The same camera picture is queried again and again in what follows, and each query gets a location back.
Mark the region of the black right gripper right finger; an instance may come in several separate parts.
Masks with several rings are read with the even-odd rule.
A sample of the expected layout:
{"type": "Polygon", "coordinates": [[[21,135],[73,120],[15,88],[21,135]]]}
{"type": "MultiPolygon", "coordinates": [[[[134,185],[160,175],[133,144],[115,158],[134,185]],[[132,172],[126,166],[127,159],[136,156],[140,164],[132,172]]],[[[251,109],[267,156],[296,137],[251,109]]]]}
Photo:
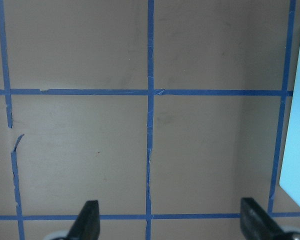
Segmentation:
{"type": "Polygon", "coordinates": [[[300,240],[300,230],[285,230],[252,197],[240,200],[240,230],[246,240],[300,240]]]}

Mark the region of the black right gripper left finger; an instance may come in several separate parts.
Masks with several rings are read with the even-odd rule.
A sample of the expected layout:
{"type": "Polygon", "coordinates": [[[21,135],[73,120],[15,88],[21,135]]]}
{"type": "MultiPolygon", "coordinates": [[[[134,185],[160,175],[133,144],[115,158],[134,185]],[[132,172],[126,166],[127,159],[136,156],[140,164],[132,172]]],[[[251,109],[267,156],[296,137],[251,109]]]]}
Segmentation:
{"type": "Polygon", "coordinates": [[[98,240],[100,231],[99,202],[98,200],[88,200],[85,202],[65,239],[98,240]]]}

